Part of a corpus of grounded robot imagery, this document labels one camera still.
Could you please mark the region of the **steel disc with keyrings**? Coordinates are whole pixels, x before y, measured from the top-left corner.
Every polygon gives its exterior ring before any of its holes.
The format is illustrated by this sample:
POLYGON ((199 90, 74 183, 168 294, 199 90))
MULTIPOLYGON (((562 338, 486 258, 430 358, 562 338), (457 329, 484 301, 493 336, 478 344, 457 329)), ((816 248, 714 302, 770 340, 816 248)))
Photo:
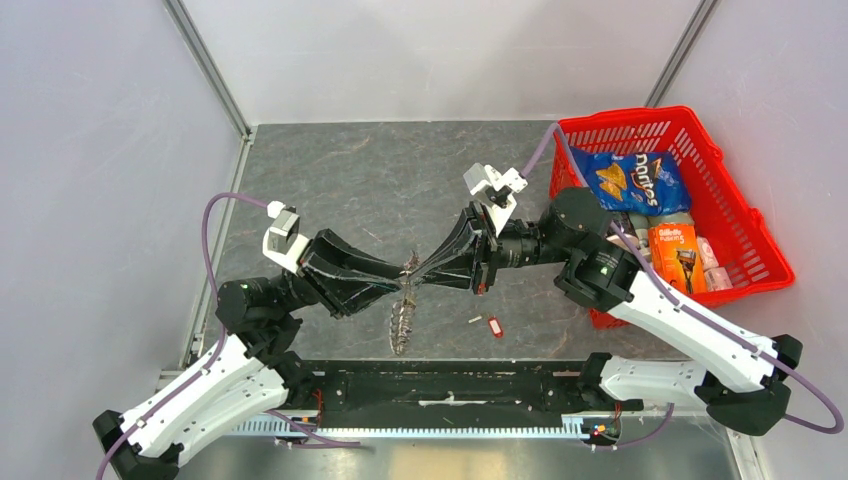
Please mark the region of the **steel disc with keyrings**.
POLYGON ((419 255, 415 250, 412 250, 399 278, 401 298, 392 305, 389 344, 393 354, 398 357, 404 355, 411 339, 412 321, 416 310, 416 294, 410 276, 419 265, 419 255))

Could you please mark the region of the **red key tag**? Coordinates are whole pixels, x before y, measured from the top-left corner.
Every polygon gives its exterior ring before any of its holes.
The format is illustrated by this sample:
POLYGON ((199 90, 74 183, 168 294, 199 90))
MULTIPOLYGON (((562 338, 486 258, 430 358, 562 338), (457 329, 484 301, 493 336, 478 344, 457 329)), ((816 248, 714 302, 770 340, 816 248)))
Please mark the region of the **red key tag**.
POLYGON ((487 325, 495 338, 502 338, 504 336, 504 330, 497 317, 489 317, 487 319, 487 325))

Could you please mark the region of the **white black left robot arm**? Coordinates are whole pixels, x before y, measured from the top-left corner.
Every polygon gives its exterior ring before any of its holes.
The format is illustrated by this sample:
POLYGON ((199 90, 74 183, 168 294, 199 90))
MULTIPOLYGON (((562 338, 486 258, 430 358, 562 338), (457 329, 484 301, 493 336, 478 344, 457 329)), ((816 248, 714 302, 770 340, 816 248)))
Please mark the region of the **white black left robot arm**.
POLYGON ((262 253, 282 272, 223 283, 215 315, 224 332, 164 389, 93 422, 104 450, 96 476, 173 479, 196 453, 249 418, 307 405, 315 376, 291 349, 295 312, 313 305, 335 318, 358 313, 401 289, 403 266, 371 256, 330 229, 313 238, 269 228, 262 253))

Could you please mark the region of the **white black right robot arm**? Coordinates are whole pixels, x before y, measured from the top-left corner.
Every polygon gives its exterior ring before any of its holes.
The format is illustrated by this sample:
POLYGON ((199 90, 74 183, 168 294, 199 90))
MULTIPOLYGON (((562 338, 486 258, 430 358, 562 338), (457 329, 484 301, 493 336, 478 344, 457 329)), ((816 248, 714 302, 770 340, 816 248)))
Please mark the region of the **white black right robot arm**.
POLYGON ((786 378, 802 344, 742 329, 683 295, 640 254, 611 242, 611 225, 611 213, 586 188, 561 190, 538 221, 510 220, 500 233, 472 202, 410 278, 483 294, 500 269, 558 263, 554 285, 569 300, 637 326, 683 354, 679 362, 592 354, 577 382, 585 406, 658 400, 702 407, 746 435, 766 434, 786 416, 786 378))

